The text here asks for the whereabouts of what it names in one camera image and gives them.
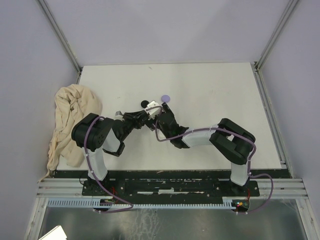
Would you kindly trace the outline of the black earbud charging case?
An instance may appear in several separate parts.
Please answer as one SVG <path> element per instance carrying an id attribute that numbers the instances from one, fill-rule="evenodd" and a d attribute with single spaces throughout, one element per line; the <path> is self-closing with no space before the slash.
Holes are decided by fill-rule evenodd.
<path id="1" fill-rule="evenodd" d="M 148 101 L 148 100 L 143 100 L 141 103 L 140 103 L 140 105 L 141 105 L 141 107 L 142 108 L 147 108 L 148 107 L 148 104 L 149 104 L 150 102 Z"/>

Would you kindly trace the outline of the purple earbud charging case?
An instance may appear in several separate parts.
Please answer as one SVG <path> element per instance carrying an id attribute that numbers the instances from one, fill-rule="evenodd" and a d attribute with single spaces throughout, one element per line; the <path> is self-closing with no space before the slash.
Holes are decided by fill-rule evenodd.
<path id="1" fill-rule="evenodd" d="M 167 95 L 167 94 L 161 96 L 161 101 L 162 101 L 163 103 L 169 103 L 170 100 L 171 100 L 171 98 L 170 98 L 170 96 Z"/>

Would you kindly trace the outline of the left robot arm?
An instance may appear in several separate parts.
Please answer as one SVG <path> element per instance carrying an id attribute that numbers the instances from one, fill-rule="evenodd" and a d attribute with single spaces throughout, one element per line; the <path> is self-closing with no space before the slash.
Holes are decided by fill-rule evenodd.
<path id="1" fill-rule="evenodd" d="M 88 176 L 96 180 L 93 189 L 99 195 L 106 195 L 111 189 L 111 183 L 105 179 L 108 170 L 103 153 L 120 156 L 128 135 L 134 129 L 141 129 L 148 119 L 144 110 L 126 112 L 122 115 L 122 119 L 104 118 L 89 113 L 73 127 L 71 138 L 83 150 Z"/>

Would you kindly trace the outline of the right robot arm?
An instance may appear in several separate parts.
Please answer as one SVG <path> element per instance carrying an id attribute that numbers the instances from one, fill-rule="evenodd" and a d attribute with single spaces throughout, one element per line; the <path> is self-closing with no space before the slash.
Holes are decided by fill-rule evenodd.
<path id="1" fill-rule="evenodd" d="M 154 121 L 158 142 L 170 142 L 178 149 L 214 146 L 231 164 L 229 189 L 236 196 L 248 189 L 250 161 L 256 152 L 256 138 L 228 118 L 213 126 L 190 128 L 179 125 L 166 103 L 150 103 L 145 109 Z"/>

